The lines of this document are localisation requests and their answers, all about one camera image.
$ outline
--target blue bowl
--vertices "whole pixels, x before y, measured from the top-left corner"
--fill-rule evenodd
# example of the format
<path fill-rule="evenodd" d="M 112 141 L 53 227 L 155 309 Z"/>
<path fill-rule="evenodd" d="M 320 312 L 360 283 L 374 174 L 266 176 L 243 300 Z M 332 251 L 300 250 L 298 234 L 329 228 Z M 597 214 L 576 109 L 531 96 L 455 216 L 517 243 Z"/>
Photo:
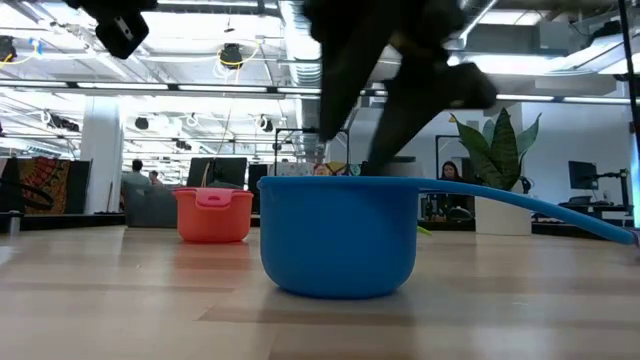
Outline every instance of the blue bowl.
<path fill-rule="evenodd" d="M 281 288 L 317 298 L 395 291 L 416 257 L 418 187 L 367 177 L 264 177 L 260 252 Z"/>

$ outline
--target white wall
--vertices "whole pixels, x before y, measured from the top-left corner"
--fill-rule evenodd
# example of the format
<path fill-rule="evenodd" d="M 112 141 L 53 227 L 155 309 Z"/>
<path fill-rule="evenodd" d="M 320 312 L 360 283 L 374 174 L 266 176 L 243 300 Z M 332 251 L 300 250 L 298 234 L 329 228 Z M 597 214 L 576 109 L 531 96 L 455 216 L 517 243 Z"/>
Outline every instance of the white wall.
<path fill-rule="evenodd" d="M 631 134 L 625 107 L 600 105 L 525 104 L 525 127 L 538 113 L 540 132 L 527 153 L 524 168 L 535 182 L 531 194 L 551 203 L 567 201 L 572 196 L 594 195 L 592 191 L 571 190 L 569 161 L 595 163 L 599 173 L 629 169 Z M 622 203 L 620 180 L 601 179 L 596 191 L 611 201 Z"/>
<path fill-rule="evenodd" d="M 351 130 L 351 162 L 361 163 L 367 159 L 369 146 L 373 138 L 375 125 L 380 116 L 380 110 L 360 109 L 358 116 Z M 466 122 L 469 120 L 480 121 L 486 119 L 481 111 L 457 111 L 458 120 Z M 425 177 L 436 178 L 436 143 L 435 135 L 457 135 L 458 130 L 455 123 L 450 123 L 448 112 L 436 116 L 418 136 L 416 136 L 407 146 L 400 151 L 399 156 L 415 156 L 422 164 Z M 460 157 L 467 157 L 468 153 L 457 139 L 441 139 L 439 142 L 440 166 L 447 160 Z M 329 147 L 328 159 L 332 161 L 345 161 L 346 149 L 339 142 L 333 141 Z"/>
<path fill-rule="evenodd" d="M 571 196 L 593 195 L 591 191 L 571 190 L 569 161 L 596 163 L 598 172 L 617 172 L 630 168 L 630 121 L 624 106 L 522 104 L 523 125 L 528 128 L 542 112 L 538 141 L 525 157 L 524 172 L 533 179 L 531 194 L 551 203 L 567 201 Z M 481 111 L 456 111 L 460 121 L 480 121 L 488 117 Z M 373 131 L 380 110 L 361 109 L 352 127 L 351 161 L 360 163 L 367 158 Z M 411 141 L 399 155 L 415 156 L 429 178 L 438 177 L 435 164 L 435 136 L 456 135 L 457 128 L 450 123 L 449 113 L 438 115 Z M 440 165 L 456 157 L 466 157 L 467 152 L 457 140 L 440 142 Z M 346 151 L 335 142 L 329 149 L 331 160 L 344 161 Z M 617 179 L 600 180 L 597 196 L 610 195 L 611 201 L 622 203 L 620 182 Z"/>

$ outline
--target fluorescent light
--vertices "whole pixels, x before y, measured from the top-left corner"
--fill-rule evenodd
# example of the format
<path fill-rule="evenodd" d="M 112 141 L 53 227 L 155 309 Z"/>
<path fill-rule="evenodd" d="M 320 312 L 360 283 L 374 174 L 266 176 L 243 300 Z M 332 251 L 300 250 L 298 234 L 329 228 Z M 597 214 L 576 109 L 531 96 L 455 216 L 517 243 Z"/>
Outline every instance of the fluorescent light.
<path fill-rule="evenodd" d="M 631 59 L 633 60 L 633 68 L 634 71 L 638 72 L 638 67 L 640 67 L 640 54 L 634 54 Z M 626 74 L 627 73 L 627 60 L 622 59 L 617 63 L 601 70 L 598 74 L 600 75 L 616 75 L 616 74 Z"/>
<path fill-rule="evenodd" d="M 540 95 L 508 95 L 508 94 L 499 94 L 498 100 L 502 101 L 553 101 L 553 96 L 540 96 Z"/>
<path fill-rule="evenodd" d="M 233 3 L 233 6 L 242 6 L 257 8 L 258 5 L 251 1 L 237 1 Z M 166 5 L 228 5 L 225 1 L 213 1 L 213 0 L 158 0 L 158 4 Z"/>
<path fill-rule="evenodd" d="M 78 83 L 78 87 L 87 89 L 116 89 L 116 90 L 167 90 L 166 84 L 132 84 L 132 83 Z"/>
<path fill-rule="evenodd" d="M 583 103 L 583 104 L 610 104 L 610 105 L 629 105 L 629 99 L 621 98 L 605 98 L 605 97 L 565 97 L 564 102 Z"/>
<path fill-rule="evenodd" d="M 267 92 L 263 86 L 215 86 L 215 85 L 178 85 L 183 91 L 213 91 L 213 92 Z"/>
<path fill-rule="evenodd" d="M 503 10 L 494 9 L 487 12 L 479 24 L 489 25 L 536 25 L 548 11 Z"/>
<path fill-rule="evenodd" d="M 282 94 L 320 94 L 322 90 L 315 88 L 278 88 L 278 92 Z"/>
<path fill-rule="evenodd" d="M 477 54 L 464 57 L 482 72 L 504 75 L 544 75 L 555 70 L 555 58 L 538 55 Z"/>
<path fill-rule="evenodd" d="M 0 80 L 0 86 L 67 87 L 62 81 Z"/>

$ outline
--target white column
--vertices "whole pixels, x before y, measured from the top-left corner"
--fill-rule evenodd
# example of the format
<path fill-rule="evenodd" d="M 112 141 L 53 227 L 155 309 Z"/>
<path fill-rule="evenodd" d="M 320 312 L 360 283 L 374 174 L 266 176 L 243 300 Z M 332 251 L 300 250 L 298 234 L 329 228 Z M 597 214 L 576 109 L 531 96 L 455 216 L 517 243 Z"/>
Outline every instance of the white column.
<path fill-rule="evenodd" d="M 117 97 L 87 97 L 80 145 L 80 159 L 91 161 L 85 214 L 118 211 L 123 130 Z"/>

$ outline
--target orange container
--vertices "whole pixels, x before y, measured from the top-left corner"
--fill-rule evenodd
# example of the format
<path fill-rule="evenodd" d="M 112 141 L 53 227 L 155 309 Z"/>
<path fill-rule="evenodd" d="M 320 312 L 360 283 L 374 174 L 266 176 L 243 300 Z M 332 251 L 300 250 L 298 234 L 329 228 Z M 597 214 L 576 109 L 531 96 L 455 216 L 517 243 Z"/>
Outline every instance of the orange container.
<path fill-rule="evenodd" d="M 220 188 L 180 188 L 178 233 L 187 242 L 241 241 L 251 227 L 249 191 Z"/>

